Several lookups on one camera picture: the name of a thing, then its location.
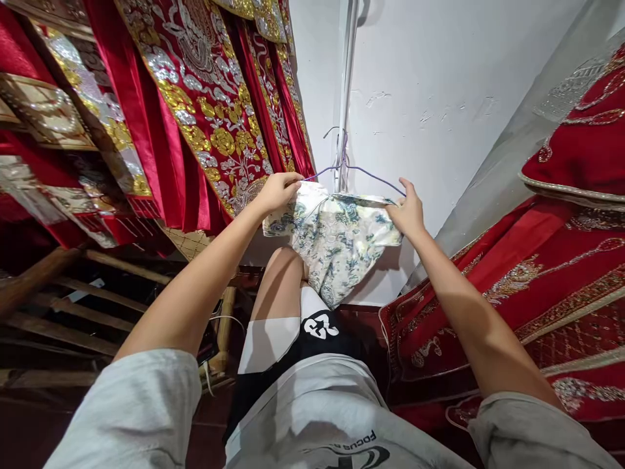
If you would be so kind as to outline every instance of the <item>grey sleeve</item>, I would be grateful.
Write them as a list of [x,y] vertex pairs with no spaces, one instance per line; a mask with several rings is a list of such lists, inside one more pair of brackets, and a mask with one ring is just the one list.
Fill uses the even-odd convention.
[[487,469],[620,468],[586,428],[524,394],[489,396],[469,432]]
[[183,467],[201,391],[187,352],[122,358],[102,371],[45,469]]

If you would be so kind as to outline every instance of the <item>floral fabric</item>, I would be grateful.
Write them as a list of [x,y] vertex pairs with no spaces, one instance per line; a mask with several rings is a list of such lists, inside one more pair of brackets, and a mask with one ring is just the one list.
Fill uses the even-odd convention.
[[265,236],[290,236],[290,245],[310,268],[309,283],[328,308],[336,308],[362,281],[386,246],[402,235],[384,207],[390,199],[328,194],[317,182],[303,182],[286,209],[262,224]]

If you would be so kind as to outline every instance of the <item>shorts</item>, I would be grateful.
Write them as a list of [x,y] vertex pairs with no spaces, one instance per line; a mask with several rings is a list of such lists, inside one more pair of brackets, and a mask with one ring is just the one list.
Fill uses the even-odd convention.
[[333,353],[363,360],[365,348],[341,327],[310,287],[301,289],[301,317],[251,321],[236,377],[225,444],[249,409],[293,365],[311,356]]

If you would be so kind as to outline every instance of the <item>wooden chair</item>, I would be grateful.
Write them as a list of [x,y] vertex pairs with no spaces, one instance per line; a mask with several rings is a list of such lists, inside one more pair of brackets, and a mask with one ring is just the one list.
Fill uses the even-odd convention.
[[[167,285],[172,280],[169,276],[164,276],[99,251],[78,248],[57,248],[34,266],[30,267],[30,269],[26,270],[22,275],[0,281],[0,324],[91,350],[111,360],[117,353],[120,346],[119,344],[100,339],[99,337],[93,337],[48,319],[42,319],[18,311],[18,308],[25,304],[53,307],[67,314],[78,316],[114,329],[125,332],[131,331],[134,326],[132,321],[113,317],[89,307],[73,303],[66,298],[58,298],[53,294],[40,292],[46,285],[62,285],[63,287],[83,291],[93,296],[115,302],[140,313],[144,313],[147,310],[147,305],[117,293],[100,289],[88,283],[64,276],[63,272],[80,258],[104,264],[146,278],[161,285]],[[223,294],[223,304],[220,315],[226,317],[232,316],[235,297],[236,287],[227,287]],[[231,322],[232,321],[227,318],[220,319],[219,325],[216,327],[219,353],[209,362],[212,391],[227,386],[234,381],[232,378],[225,375],[229,358]],[[203,367],[200,367],[199,373],[206,386],[206,373]],[[90,386],[97,376],[97,371],[0,369],[0,389],[35,390],[40,388]]]

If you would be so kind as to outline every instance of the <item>purple hanger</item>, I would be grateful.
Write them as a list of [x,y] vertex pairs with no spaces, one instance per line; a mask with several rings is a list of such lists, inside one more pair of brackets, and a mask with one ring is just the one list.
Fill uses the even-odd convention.
[[[335,128],[338,128],[338,127],[339,127],[339,126],[334,126],[334,127],[330,128],[330,130],[328,130],[328,131],[326,132],[326,134],[324,135],[324,138],[326,138],[326,137],[327,137],[327,135],[328,135],[328,134],[332,131],[332,129],[335,129]],[[348,135],[347,135],[347,131],[346,131],[345,129],[343,129],[343,131],[344,131],[344,133],[345,133],[345,137],[344,137],[344,139],[343,139],[342,158],[340,159],[340,165],[338,165],[338,166],[328,166],[328,167],[327,167],[327,168],[325,168],[323,171],[321,171],[321,172],[319,172],[319,173],[317,173],[317,174],[315,174],[315,175],[313,175],[313,176],[310,176],[310,177],[308,177],[308,178],[306,178],[306,179],[304,179],[304,180],[310,180],[310,179],[312,179],[312,178],[316,178],[317,176],[320,176],[320,175],[322,175],[323,173],[325,173],[328,169],[340,169],[342,166],[345,166],[345,167],[346,167],[346,168],[348,168],[348,169],[358,169],[359,171],[362,171],[364,174],[366,174],[366,175],[368,175],[368,176],[371,176],[373,179],[377,179],[377,180],[379,180],[380,182],[383,182],[384,184],[386,184],[386,185],[388,185],[388,186],[392,187],[393,189],[395,189],[397,192],[399,192],[401,195],[403,195],[403,196],[405,197],[405,196],[406,196],[406,194],[405,194],[405,193],[403,193],[403,192],[401,192],[401,191],[400,191],[397,187],[395,187],[394,185],[392,185],[390,182],[385,181],[384,179],[379,178],[379,177],[377,177],[377,176],[374,176],[373,174],[369,173],[366,169],[363,169],[363,168],[361,168],[361,167],[359,167],[359,166],[350,166],[350,165],[348,165],[348,164],[347,164],[347,152],[346,152],[346,147],[347,147]]]

